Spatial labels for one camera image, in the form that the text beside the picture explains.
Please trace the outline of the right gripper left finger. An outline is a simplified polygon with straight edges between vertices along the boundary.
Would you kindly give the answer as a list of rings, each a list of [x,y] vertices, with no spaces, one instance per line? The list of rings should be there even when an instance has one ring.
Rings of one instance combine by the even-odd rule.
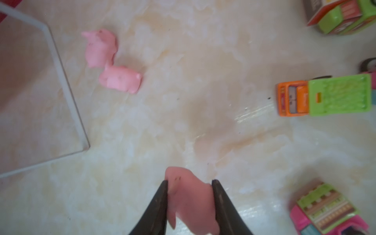
[[[141,219],[129,235],[165,235],[167,224],[167,191],[168,181],[164,180]]]

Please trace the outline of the pink toy pig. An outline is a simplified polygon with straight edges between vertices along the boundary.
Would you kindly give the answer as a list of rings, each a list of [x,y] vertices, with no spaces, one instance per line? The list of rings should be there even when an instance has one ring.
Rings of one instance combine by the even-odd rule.
[[[81,35],[87,39],[85,59],[89,68],[105,68],[114,64],[118,45],[113,32],[99,29],[83,31]]]
[[[99,75],[102,86],[121,92],[136,94],[141,86],[143,75],[124,66],[107,66]]]
[[[218,235],[220,228],[215,219],[213,189],[189,169],[169,166],[165,171],[168,181],[167,221],[176,228],[179,218],[195,235]]]

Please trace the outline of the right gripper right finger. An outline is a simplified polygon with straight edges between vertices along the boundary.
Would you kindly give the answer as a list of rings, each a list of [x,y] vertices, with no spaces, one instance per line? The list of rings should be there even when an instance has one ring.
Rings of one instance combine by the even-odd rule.
[[[212,180],[214,194],[215,219],[220,235],[253,235],[242,220],[219,180]]]

